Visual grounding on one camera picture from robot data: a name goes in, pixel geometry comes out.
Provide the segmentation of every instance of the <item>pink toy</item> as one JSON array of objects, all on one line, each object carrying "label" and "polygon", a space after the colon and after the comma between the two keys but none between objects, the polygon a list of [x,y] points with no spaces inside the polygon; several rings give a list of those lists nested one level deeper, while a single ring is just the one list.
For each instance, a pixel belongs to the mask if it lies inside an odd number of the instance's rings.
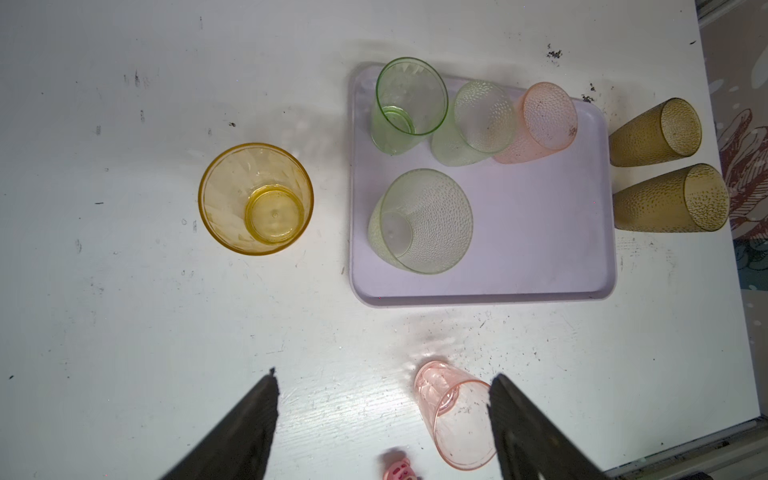
[{"label": "pink toy", "polygon": [[416,473],[411,470],[411,461],[404,458],[391,464],[384,472],[384,480],[416,480]]}]

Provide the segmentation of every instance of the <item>plastic cup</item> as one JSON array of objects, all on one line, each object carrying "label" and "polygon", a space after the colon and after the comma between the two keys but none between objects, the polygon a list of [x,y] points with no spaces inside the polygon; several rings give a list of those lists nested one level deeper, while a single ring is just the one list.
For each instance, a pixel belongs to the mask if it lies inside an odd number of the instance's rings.
[{"label": "plastic cup", "polygon": [[720,172],[697,164],[614,194],[614,221],[635,232],[714,232],[728,220],[728,203]]},{"label": "plastic cup", "polygon": [[448,91],[440,74],[418,58],[397,58],[376,81],[371,138],[385,154],[404,154],[437,130],[447,111]]},{"label": "plastic cup", "polygon": [[670,98],[620,127],[608,143],[615,167],[660,164],[699,150],[701,122],[688,102]]},{"label": "plastic cup", "polygon": [[445,272],[472,241],[472,209],[448,175],[406,172],[382,195],[368,223],[368,241],[387,263],[416,273]]},{"label": "plastic cup", "polygon": [[488,417],[488,383],[434,361],[416,374],[413,389],[424,423],[442,459],[458,470],[475,470],[496,455]]},{"label": "plastic cup", "polygon": [[295,242],[310,222],[314,201],[304,167],[268,144],[242,144],[216,157],[197,195],[203,225],[243,255],[267,255]]},{"label": "plastic cup", "polygon": [[531,86],[515,102],[518,130],[511,145],[494,159],[521,164],[570,146],[578,131],[578,115],[565,90],[548,81]]},{"label": "plastic cup", "polygon": [[459,88],[445,122],[432,135],[432,154],[449,167],[477,163],[512,142],[516,123],[507,92],[489,81],[470,81]]}]

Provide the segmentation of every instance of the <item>white table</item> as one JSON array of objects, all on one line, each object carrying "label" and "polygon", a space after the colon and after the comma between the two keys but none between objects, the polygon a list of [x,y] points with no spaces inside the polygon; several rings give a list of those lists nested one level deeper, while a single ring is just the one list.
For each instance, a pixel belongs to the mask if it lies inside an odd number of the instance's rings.
[{"label": "white table", "polygon": [[[272,366],[268,478],[380,478],[396,447],[425,478],[498,478],[439,458],[409,391],[429,355],[505,372],[601,468],[757,416],[727,230],[617,231],[601,302],[374,310],[345,271],[360,62],[554,81],[611,130],[685,97],[699,153],[615,170],[620,189],[718,165],[698,39],[689,0],[5,2],[0,476],[156,478]],[[264,258],[197,212],[205,167],[246,141],[295,154],[316,192],[308,230]]]}]

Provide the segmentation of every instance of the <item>light green textured cup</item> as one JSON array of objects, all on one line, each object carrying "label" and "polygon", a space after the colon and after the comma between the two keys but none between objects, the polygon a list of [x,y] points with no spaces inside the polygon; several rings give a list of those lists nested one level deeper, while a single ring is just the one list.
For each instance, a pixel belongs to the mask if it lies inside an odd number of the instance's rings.
[{"label": "light green textured cup", "polygon": [[387,263],[411,272],[441,273],[472,241],[472,209],[462,188],[428,168],[406,172],[376,204],[368,241]]},{"label": "light green textured cup", "polygon": [[371,138],[385,154],[404,154],[437,130],[447,112],[448,91],[440,74],[418,58],[397,58],[376,81]]},{"label": "light green textured cup", "polygon": [[467,82],[432,136],[432,154],[448,167],[475,164],[508,147],[516,125],[507,92],[489,81]]}]

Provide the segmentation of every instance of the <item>white tray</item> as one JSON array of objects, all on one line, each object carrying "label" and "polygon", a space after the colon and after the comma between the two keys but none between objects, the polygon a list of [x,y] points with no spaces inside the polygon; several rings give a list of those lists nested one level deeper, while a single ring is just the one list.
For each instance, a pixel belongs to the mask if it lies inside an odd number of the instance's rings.
[{"label": "white tray", "polygon": [[[370,306],[545,302],[603,299],[616,283],[616,253],[602,112],[574,100],[578,134],[567,149],[525,164],[492,158],[445,167],[424,141],[391,157],[371,141],[370,109],[383,65],[359,71],[350,84],[353,116],[349,281]],[[468,80],[443,77],[449,96]],[[524,93],[506,88],[514,99]],[[401,174],[433,168],[449,175],[472,206],[474,233],[464,258],[437,275],[389,265],[368,244],[376,202]]]}]

